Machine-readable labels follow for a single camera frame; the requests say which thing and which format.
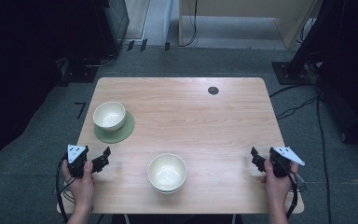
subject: black stand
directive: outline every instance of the black stand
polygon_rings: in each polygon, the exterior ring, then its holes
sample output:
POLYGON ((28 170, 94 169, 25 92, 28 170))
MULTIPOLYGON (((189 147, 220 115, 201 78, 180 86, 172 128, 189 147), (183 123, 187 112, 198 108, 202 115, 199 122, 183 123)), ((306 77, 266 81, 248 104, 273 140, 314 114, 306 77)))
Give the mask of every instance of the black stand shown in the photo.
POLYGON ((310 32, 290 63, 272 62, 275 75, 281 85, 312 85, 304 69, 304 64, 310 57, 315 58, 319 56, 315 53, 315 50, 320 47, 318 40, 323 39, 323 32, 320 32, 320 30, 327 17, 325 12, 328 12, 335 2, 336 0, 324 1, 318 19, 310 28, 310 32))
POLYGON ((289 68, 293 66, 292 63, 272 62, 275 75, 281 85, 312 85, 310 78, 307 75, 304 67, 302 67, 296 76, 289 74, 289 68))
POLYGON ((94 81, 97 71, 97 67, 69 65, 61 78, 61 82, 91 83, 94 81))

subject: black circular hole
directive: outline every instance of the black circular hole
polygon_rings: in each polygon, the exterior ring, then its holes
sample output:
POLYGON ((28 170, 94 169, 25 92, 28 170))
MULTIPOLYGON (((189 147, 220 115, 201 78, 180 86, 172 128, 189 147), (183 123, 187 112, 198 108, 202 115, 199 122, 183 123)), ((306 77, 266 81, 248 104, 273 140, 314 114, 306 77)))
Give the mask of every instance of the black circular hole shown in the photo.
POLYGON ((212 95, 216 95, 217 93, 219 93, 219 89, 217 89, 216 87, 210 87, 208 89, 208 93, 210 93, 212 95))

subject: gray carpet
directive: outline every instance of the gray carpet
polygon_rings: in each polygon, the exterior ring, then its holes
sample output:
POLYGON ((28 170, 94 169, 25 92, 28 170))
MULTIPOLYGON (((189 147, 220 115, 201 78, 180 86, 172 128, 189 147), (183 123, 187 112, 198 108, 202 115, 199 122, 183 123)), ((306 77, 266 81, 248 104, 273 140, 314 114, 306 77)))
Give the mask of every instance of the gray carpet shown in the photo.
MULTIPOLYGON (((96 81, 100 77, 262 77, 269 93, 280 86, 270 65, 290 61, 290 50, 123 49, 117 59, 99 69, 94 83, 56 87, 34 115, 24 134, 0 151, 0 223, 61 223, 52 194, 56 166, 67 144, 75 144, 96 81), (80 118, 81 105, 87 103, 80 118)), ((271 98, 275 113, 301 105, 315 96, 311 86, 298 87, 271 98)), ((345 145, 328 105, 320 103, 326 143, 333 223, 358 223, 358 145, 345 145)), ((300 173, 308 190, 305 211, 291 223, 328 223, 326 179, 316 103, 279 120, 283 140, 306 162, 300 173)), ((90 223, 98 216, 93 215, 90 223)), ((266 215, 244 215, 244 223, 267 223, 266 215)), ((103 219, 109 223, 110 217, 103 219)))

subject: table leg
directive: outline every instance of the table leg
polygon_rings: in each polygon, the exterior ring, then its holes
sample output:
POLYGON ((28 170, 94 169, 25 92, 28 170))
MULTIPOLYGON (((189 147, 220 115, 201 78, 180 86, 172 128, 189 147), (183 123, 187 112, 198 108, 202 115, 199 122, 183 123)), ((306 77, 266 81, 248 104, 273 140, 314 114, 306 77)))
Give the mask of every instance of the table leg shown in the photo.
POLYGON ((170 23, 171 23, 171 13, 172 13, 172 5, 173 5, 173 0, 169 0, 167 3, 167 6, 165 8, 165 13, 164 13, 164 22, 163 22, 163 37, 164 37, 164 43, 167 42, 167 36, 168 36, 168 32, 170 30, 170 23))
POLYGON ((182 19, 182 13, 183 13, 183 0, 179 1, 179 46, 183 46, 183 19, 182 19))
POLYGON ((241 216, 241 214, 232 215, 231 224, 242 224, 242 216, 241 216))

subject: bowl rim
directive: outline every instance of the bowl rim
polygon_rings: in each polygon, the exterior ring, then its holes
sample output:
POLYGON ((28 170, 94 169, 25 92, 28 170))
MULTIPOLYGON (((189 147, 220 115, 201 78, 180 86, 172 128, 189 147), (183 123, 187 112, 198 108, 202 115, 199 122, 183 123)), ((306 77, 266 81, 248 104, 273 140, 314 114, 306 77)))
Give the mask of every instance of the bowl rim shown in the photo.
POLYGON ((96 124, 96 125, 98 125, 99 127, 101 127, 101 128, 111 128, 111 127, 114 127, 114 126, 116 126, 116 125, 118 125, 122 120, 124 120, 125 118, 126 118, 126 107, 124 107, 124 105, 122 104, 122 103, 120 103, 120 102, 117 102, 117 101, 108 101, 108 102, 105 102, 105 103, 102 103, 102 104, 100 104, 100 105, 98 105, 97 106, 97 108, 95 108, 95 110, 94 110, 94 113, 92 113, 92 120, 94 121, 94 123, 96 124), (123 109, 123 118, 119 121, 119 122, 117 122, 116 124, 114 124, 114 125, 112 125, 112 126, 105 126, 105 125, 102 125, 102 124, 100 124, 99 122, 97 122, 96 121, 96 119, 95 119, 95 113, 98 111, 98 109, 100 109, 102 106, 104 106, 104 105, 110 105, 110 104, 115 104, 115 105, 120 105, 120 107, 123 109))
POLYGON ((147 168, 147 177, 148 177, 148 179, 149 179, 150 184, 151 184, 151 185, 153 186, 153 188, 154 188, 155 190, 157 190, 158 192, 161 192, 161 193, 174 193, 174 192, 176 192, 177 190, 179 190, 179 189, 185 184, 185 181, 186 181, 186 179, 187 179, 187 166, 186 166, 185 161, 184 161, 180 156, 178 156, 178 155, 176 155, 176 154, 173 154, 173 153, 170 153, 170 152, 162 153, 162 154, 157 155, 157 156, 149 163, 149 166, 148 166, 148 168, 147 168), (151 180, 151 178, 150 178, 150 167, 151 167, 153 161, 155 161, 158 157, 162 157, 162 156, 165 156, 165 155, 174 156, 175 158, 179 159, 179 160, 182 162, 182 164, 185 166, 185 176, 184 176, 184 178, 183 178, 183 181, 181 182, 181 184, 180 184, 178 187, 176 187, 176 188, 174 188, 174 189, 168 189, 168 190, 159 189, 159 188, 152 182, 152 180, 151 180))

